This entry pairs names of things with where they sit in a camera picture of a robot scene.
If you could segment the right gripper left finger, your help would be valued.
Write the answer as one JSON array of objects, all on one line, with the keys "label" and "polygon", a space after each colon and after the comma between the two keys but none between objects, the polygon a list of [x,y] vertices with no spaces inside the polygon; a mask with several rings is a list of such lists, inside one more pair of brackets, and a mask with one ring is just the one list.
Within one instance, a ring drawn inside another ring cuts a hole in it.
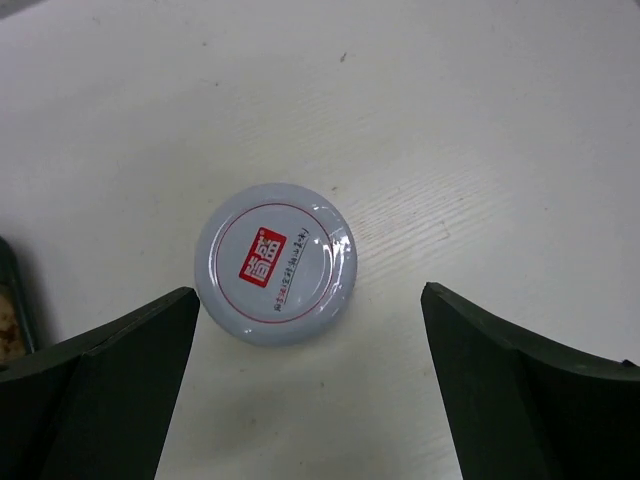
[{"label": "right gripper left finger", "polygon": [[181,287],[2,366],[2,478],[154,478],[199,307]]}]

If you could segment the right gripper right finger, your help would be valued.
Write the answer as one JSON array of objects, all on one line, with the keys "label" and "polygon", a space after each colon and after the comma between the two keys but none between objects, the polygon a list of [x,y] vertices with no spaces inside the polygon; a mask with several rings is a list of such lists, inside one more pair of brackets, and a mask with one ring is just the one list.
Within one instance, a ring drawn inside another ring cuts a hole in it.
[{"label": "right gripper right finger", "polygon": [[638,478],[638,365],[560,344],[439,283],[421,307],[463,478]]}]

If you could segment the red label spice jar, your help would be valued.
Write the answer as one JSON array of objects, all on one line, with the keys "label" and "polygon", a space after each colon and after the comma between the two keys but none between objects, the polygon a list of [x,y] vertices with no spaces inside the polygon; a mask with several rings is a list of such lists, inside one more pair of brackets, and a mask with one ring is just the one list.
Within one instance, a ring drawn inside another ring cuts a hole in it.
[{"label": "red label spice jar", "polygon": [[289,346],[333,326],[354,290],[358,255],[343,215],[302,186],[249,187],[219,206],[196,244],[208,315],[256,346]]}]

